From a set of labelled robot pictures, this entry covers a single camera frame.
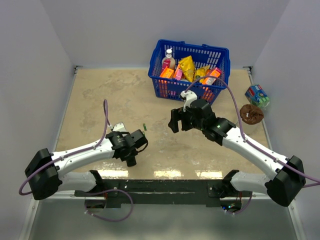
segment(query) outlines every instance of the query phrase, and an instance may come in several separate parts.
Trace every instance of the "beige tabletop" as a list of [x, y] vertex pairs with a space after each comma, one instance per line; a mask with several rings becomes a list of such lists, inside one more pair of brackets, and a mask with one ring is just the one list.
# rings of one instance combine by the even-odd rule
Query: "beige tabletop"
[[[239, 107], [248, 104], [244, 93], [250, 86], [246, 70], [233, 69], [229, 86]], [[79, 69], [64, 117], [57, 151], [99, 139], [104, 128], [103, 100], [108, 100], [109, 121], [123, 122], [129, 132], [143, 130], [147, 149], [136, 156], [137, 165], [127, 167], [120, 159], [101, 160], [76, 170], [98, 170], [103, 178], [121, 179], [221, 179], [238, 169], [261, 171], [242, 156], [205, 138], [196, 129], [172, 133], [171, 109], [183, 102], [158, 98], [146, 69]], [[237, 114], [228, 90], [212, 104], [217, 117], [236, 123]], [[267, 146], [262, 123], [250, 135]]]

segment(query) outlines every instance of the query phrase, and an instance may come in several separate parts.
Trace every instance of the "gray floor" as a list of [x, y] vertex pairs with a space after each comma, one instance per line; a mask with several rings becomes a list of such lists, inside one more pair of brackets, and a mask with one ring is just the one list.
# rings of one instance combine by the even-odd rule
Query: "gray floor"
[[[124, 216], [129, 205], [100, 215]], [[200, 205], [135, 205], [123, 222], [84, 214], [83, 199], [39, 203], [30, 240], [296, 240], [289, 211], [271, 200], [254, 199], [241, 214]]]

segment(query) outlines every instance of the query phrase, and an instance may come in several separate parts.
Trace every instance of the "metal frame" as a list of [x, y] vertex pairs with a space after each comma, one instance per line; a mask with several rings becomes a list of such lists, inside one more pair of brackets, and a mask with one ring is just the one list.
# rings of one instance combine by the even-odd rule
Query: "metal frame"
[[[58, 128], [58, 132], [57, 132], [57, 136], [55, 139], [55, 143], [53, 145], [53, 149], [56, 149], [57, 147], [57, 143], [58, 143], [58, 139], [60, 136], [60, 132], [61, 132], [61, 128], [62, 128], [62, 124], [64, 122], [65, 119], [65, 115], [66, 115], [66, 111], [67, 111], [67, 107], [68, 107], [68, 103], [71, 97], [71, 93], [72, 93], [72, 89], [75, 83], [75, 79], [77, 76], [77, 71], [78, 69], [83, 68], [82, 66], [77, 66], [75, 68], [75, 72], [74, 72], [74, 76], [73, 76], [73, 80], [72, 80], [72, 84], [70, 86], [70, 90], [69, 90], [69, 94], [68, 94], [68, 98], [65, 104], [65, 108], [64, 108], [64, 112], [63, 112], [63, 116]], [[252, 73], [251, 73], [251, 67], [244, 67], [243, 69], [247, 70], [248, 73], [248, 77], [250, 79], [251, 84], [254, 84], [254, 80], [252, 77]], [[264, 132], [265, 132], [265, 136], [268, 142], [268, 147], [269, 149], [273, 149], [272, 148], [272, 144], [269, 138], [269, 134], [268, 134], [268, 130], [266, 127], [266, 123], [265, 120], [262, 120], [262, 125], [264, 128]], [[53, 196], [49, 197], [48, 199], [79, 199], [79, 200], [103, 200], [103, 197], [99, 197], [99, 196], [90, 196], [90, 197], [75, 197], [75, 191], [64, 191], [64, 192], [57, 192], [55, 193]], [[261, 194], [261, 193], [253, 193], [252, 195], [253, 199], [270, 199], [269, 196], [265, 195], [265, 194]], [[221, 201], [230, 201], [230, 200], [234, 200], [234, 197], [225, 197], [223, 199], [221, 199]], [[295, 234], [298, 240], [307, 240], [303, 225], [302, 225], [302, 221], [297, 209], [297, 205], [296, 205], [296, 200], [293, 200], [292, 203], [289, 205], [288, 210], [289, 210], [289, 214], [292, 220], [292, 224], [295, 230]], [[38, 209], [38, 205], [39, 202], [35, 201], [33, 198], [30, 201], [27, 213], [26, 213], [26, 217], [25, 217], [25, 221], [22, 227], [22, 231], [20, 233], [20, 237], [19, 240], [28, 240], [31, 234], [31, 230], [32, 230], [32, 226], [33, 226], [33, 222], [37, 213], [37, 209]]]

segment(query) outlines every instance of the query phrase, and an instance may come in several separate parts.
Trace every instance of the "green and blue package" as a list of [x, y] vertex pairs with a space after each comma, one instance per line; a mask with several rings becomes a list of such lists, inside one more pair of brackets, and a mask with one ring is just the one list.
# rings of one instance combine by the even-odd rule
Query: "green and blue package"
[[262, 109], [266, 108], [270, 103], [269, 97], [259, 84], [249, 87], [244, 95], [252, 105]]

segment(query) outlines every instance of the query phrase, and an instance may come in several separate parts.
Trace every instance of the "black object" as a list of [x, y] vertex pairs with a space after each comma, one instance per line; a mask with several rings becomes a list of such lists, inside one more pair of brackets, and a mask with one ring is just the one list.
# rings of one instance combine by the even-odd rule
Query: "black object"
[[148, 140], [141, 130], [136, 130], [133, 133], [112, 131], [105, 136], [112, 143], [114, 150], [114, 158], [120, 158], [121, 161], [126, 161], [128, 167], [137, 164], [135, 156], [142, 152], [148, 146]]
[[174, 133], [179, 132], [178, 121], [182, 123], [182, 131], [198, 129], [205, 137], [222, 146], [222, 140], [227, 132], [236, 125], [226, 118], [216, 117], [210, 104], [204, 99], [194, 100], [190, 107], [180, 107], [171, 110], [171, 119], [168, 124]]
[[[104, 189], [120, 189], [126, 191], [134, 204], [158, 205], [205, 205], [220, 207], [220, 192], [212, 188], [222, 184], [223, 180], [132, 180], [132, 179], [103, 179]], [[229, 192], [226, 197], [237, 197], [239, 192]], [[76, 197], [87, 196], [83, 191], [75, 191]], [[232, 200], [224, 200], [225, 204], [232, 204]], [[130, 204], [128, 197], [122, 193], [109, 192], [106, 208], [120, 208], [121, 204]]]
[[[288, 162], [286, 164], [305, 173], [300, 158], [293, 156], [287, 160]], [[267, 188], [266, 192], [273, 201], [281, 206], [288, 207], [305, 184], [305, 177], [284, 166], [281, 170], [279, 169], [278, 174], [273, 180], [265, 183], [265, 186]]]
[[[106, 138], [110, 139], [113, 145], [113, 157], [126, 161], [128, 167], [137, 164], [135, 156], [148, 146], [148, 140], [141, 130], [136, 130], [133, 133], [112, 131], [106, 135]], [[143, 145], [145, 145], [144, 148], [138, 151], [137, 149]], [[24, 171], [26, 177], [29, 177], [36, 170], [51, 161], [52, 154], [49, 153], [47, 148], [39, 150]], [[59, 186], [62, 184], [62, 181], [59, 179], [58, 170], [59, 168], [56, 168], [52, 164], [30, 179], [29, 185], [35, 200], [46, 199], [58, 191]], [[104, 188], [99, 173], [94, 170], [90, 172], [94, 175], [97, 184], [94, 191], [102, 191]]]
[[[222, 146], [223, 138], [227, 137], [228, 131], [236, 127], [229, 120], [216, 117], [210, 104], [204, 99], [197, 99], [191, 102], [190, 107], [186, 107], [186, 111], [183, 109], [181, 107], [171, 110], [171, 119], [168, 126], [172, 129], [173, 133], [179, 132], [178, 121], [181, 121], [182, 131], [198, 129], [202, 131], [208, 140]], [[291, 159], [287, 159], [287, 161], [289, 166], [304, 173], [303, 163], [300, 158], [293, 156]], [[232, 170], [222, 182], [218, 182], [212, 186], [221, 198], [236, 192], [231, 184], [231, 180], [237, 172], [238, 170]], [[275, 178], [267, 182], [265, 187], [267, 188], [267, 194], [272, 200], [281, 206], [287, 207], [305, 184], [306, 179], [303, 176], [284, 166], [282, 169], [278, 169]]]
[[[26, 177], [29, 177], [37, 169], [51, 161], [51, 154], [47, 148], [39, 150], [24, 171]], [[50, 197], [58, 191], [58, 187], [61, 184], [62, 181], [59, 180], [59, 175], [55, 165], [46, 167], [29, 181], [35, 200], [42, 200]]]

